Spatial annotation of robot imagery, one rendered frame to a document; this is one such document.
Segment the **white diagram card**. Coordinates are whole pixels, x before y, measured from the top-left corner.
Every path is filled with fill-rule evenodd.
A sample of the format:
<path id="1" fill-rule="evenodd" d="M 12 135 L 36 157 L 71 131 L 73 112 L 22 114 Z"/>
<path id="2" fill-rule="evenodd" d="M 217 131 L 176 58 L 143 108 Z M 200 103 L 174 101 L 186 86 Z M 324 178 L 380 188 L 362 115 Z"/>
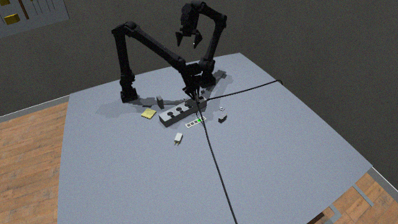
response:
<path id="1" fill-rule="evenodd" d="M 206 118 L 204 116 L 203 116 L 203 120 L 206 120 Z M 192 126 L 194 126 L 194 125 L 196 125 L 198 123 L 201 123 L 201 122 L 202 122 L 202 118 L 198 118 L 198 119 L 196 119 L 196 120 L 194 120 L 194 121 L 192 121 L 190 123 L 185 124 L 185 126 L 187 128 L 190 128 L 190 127 L 192 127 Z"/>

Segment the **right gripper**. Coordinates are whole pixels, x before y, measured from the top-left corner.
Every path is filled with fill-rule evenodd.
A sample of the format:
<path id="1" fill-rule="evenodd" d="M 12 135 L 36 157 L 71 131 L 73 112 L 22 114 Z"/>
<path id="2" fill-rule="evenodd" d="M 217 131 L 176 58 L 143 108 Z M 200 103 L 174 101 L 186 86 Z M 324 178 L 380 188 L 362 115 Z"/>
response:
<path id="1" fill-rule="evenodd" d="M 199 97 L 200 86 L 196 86 L 196 84 L 194 84 L 191 87 L 187 87 L 186 86 L 185 88 L 182 89 L 193 101 L 195 100 L 194 88 L 197 89 L 197 94 L 198 94 L 198 97 Z M 190 93 L 192 94 L 192 96 L 191 96 Z"/>

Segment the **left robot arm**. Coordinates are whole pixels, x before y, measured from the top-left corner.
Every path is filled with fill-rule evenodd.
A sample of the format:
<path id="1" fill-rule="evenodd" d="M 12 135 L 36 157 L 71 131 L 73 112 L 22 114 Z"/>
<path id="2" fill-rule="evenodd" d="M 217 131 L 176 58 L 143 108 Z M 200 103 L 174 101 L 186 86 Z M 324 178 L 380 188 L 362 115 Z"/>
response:
<path id="1" fill-rule="evenodd" d="M 215 30 L 211 38 L 208 50 L 204 57 L 199 61 L 199 66 L 203 71 L 202 84 L 215 82 L 216 78 L 211 74 L 215 67 L 215 60 L 213 56 L 218 45 L 221 33 L 226 28 L 227 16 L 222 13 L 215 11 L 206 5 L 203 1 L 191 1 L 191 3 L 185 3 L 182 7 L 181 25 L 183 28 L 196 29 L 198 24 L 199 14 L 204 14 L 215 22 Z M 213 77 L 212 77 L 213 76 Z"/>

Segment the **white power strip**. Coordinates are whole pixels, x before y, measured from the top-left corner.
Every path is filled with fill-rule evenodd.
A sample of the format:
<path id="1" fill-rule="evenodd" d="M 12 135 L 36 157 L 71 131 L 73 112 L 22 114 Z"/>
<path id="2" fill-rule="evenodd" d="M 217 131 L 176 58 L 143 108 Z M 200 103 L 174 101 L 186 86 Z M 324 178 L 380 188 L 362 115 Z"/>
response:
<path id="1" fill-rule="evenodd" d="M 199 94 L 198 105 L 200 108 L 207 105 L 207 99 Z M 192 114 L 193 112 L 199 110 L 197 103 L 194 103 L 192 99 L 189 99 L 161 114 L 159 114 L 159 119 L 161 123 L 167 127 L 176 121 Z"/>

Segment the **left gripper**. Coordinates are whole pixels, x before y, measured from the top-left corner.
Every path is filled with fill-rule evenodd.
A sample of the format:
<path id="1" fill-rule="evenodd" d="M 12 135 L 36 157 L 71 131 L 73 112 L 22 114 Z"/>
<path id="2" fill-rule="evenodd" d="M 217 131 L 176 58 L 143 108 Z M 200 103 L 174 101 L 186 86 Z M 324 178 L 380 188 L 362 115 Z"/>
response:
<path id="1" fill-rule="evenodd" d="M 182 34 L 180 32 L 175 32 L 176 37 L 177 37 L 177 46 L 178 47 L 182 41 L 183 36 L 191 37 L 192 34 L 193 35 L 195 34 L 194 49 L 200 43 L 200 41 L 203 39 L 202 35 L 198 31 L 198 29 L 180 28 L 180 31 L 182 31 Z M 199 32 L 199 33 L 197 33 L 197 32 Z"/>

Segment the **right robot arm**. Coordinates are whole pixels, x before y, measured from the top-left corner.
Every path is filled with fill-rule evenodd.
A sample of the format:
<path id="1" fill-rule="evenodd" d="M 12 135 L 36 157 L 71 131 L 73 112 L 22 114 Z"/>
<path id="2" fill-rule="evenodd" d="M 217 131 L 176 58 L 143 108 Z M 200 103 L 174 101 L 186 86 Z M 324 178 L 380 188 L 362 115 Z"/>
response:
<path id="1" fill-rule="evenodd" d="M 135 81 L 135 75 L 132 73 L 132 69 L 129 67 L 125 34 L 128 37 L 137 39 L 139 42 L 165 59 L 174 69 L 178 70 L 183 79 L 189 77 L 189 79 L 184 80 L 187 87 L 191 87 L 194 84 L 197 86 L 202 85 L 203 79 L 201 75 L 198 75 L 201 73 L 201 68 L 198 63 L 186 65 L 184 58 L 171 52 L 158 41 L 146 34 L 143 30 L 141 30 L 140 26 L 133 21 L 125 22 L 117 26 L 111 31 L 111 33 L 114 35 L 116 41 L 116 48 L 121 69 L 121 80 L 119 83 L 122 87 L 122 91 L 120 92 L 122 100 L 137 96 L 136 88 L 132 88 L 131 86 L 133 84 L 132 82 Z"/>

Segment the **grey plug with two brass pins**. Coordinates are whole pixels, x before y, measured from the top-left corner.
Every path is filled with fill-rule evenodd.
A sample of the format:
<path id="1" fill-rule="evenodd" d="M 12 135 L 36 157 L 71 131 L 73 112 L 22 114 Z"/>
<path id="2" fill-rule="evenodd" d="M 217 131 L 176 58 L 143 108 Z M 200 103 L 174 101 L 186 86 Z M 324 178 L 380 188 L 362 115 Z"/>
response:
<path id="1" fill-rule="evenodd" d="M 221 115 L 221 116 L 218 118 L 218 122 L 222 123 L 222 122 L 226 119 L 226 117 L 227 117 L 227 113 Z"/>

